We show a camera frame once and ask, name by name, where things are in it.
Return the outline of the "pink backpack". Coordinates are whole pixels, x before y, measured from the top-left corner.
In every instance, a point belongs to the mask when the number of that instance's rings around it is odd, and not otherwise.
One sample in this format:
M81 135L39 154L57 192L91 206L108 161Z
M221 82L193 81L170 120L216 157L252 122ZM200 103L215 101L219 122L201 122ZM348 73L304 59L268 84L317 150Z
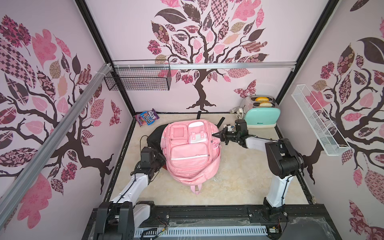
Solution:
M202 184L218 172L221 140L213 136L218 131L207 120L191 120L168 124L162 133L161 150L167 171L196 195Z

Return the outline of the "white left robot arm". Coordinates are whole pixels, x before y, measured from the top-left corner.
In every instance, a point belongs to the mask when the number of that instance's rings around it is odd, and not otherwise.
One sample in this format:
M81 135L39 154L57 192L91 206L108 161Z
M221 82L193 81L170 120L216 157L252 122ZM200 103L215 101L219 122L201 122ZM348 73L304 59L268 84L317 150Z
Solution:
M140 161L131 172L126 187L110 202L100 204L96 221L94 240L132 240L135 230L151 214L150 204L139 204L138 198L166 163L166 158L157 150L144 147Z

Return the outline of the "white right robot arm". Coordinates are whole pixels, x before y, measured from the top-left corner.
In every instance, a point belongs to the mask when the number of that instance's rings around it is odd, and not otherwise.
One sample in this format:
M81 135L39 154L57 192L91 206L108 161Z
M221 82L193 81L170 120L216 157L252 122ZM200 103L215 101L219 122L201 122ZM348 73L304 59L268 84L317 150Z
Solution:
M264 199L264 206L270 212L283 212L290 182L303 168L302 157L299 156L290 140L287 138L278 140L261 138L249 135L247 131L222 130L212 136L219 138L225 144L234 142L243 148L266 153L269 169L275 177L271 182L269 193Z

